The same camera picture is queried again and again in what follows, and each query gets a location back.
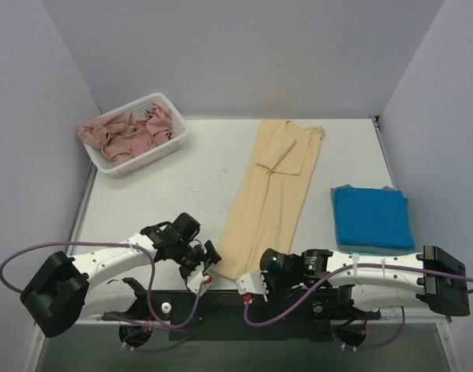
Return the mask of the yellow t shirt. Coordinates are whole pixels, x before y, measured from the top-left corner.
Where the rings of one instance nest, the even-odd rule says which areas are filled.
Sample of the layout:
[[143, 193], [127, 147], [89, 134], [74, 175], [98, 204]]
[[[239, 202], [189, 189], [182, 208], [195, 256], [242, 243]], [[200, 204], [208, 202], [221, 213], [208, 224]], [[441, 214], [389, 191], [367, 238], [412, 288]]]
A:
[[264, 119], [218, 248], [214, 271], [235, 281], [258, 270], [268, 248], [289, 253], [324, 130]]

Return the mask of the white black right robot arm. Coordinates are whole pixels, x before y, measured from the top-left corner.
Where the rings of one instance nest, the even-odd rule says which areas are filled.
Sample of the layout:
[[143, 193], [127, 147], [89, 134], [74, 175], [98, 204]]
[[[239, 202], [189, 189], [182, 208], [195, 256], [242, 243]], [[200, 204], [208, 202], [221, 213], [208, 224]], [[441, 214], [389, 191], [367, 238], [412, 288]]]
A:
[[427, 307], [450, 317], [470, 315], [465, 265], [438, 246], [401, 256], [370, 256], [331, 250], [285, 254], [266, 250], [260, 261], [274, 295], [300, 284], [344, 290], [334, 299], [343, 317], [400, 306]]

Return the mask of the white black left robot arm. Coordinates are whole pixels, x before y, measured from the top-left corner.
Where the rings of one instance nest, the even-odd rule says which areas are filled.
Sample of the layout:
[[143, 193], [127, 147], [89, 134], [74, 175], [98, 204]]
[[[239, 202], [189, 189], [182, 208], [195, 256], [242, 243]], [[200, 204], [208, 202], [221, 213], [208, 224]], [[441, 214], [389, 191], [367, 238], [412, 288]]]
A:
[[200, 225], [182, 212], [173, 222], [142, 228], [121, 243], [96, 243], [94, 251], [73, 256], [50, 255], [22, 290], [19, 299], [45, 336], [59, 336], [79, 318], [124, 314], [130, 319], [152, 315], [165, 325], [165, 303], [154, 298], [126, 272], [160, 261], [177, 264], [181, 279], [196, 298], [209, 289], [209, 268], [221, 257], [211, 241], [200, 243]]

